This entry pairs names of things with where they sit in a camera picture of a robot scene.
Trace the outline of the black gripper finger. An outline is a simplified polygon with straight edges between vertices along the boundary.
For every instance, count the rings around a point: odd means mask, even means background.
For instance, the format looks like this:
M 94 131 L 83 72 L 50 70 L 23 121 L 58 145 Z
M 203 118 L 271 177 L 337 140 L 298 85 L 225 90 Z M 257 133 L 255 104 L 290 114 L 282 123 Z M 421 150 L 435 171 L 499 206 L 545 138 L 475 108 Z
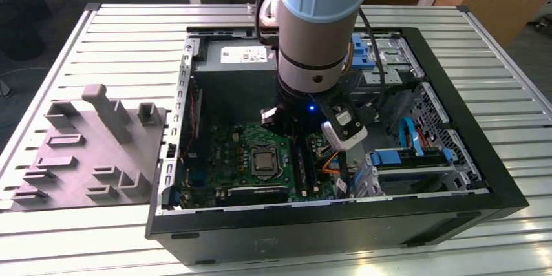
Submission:
M 261 127 L 277 136 L 294 138 L 297 136 L 297 118 L 290 110 L 279 106 L 259 111 Z

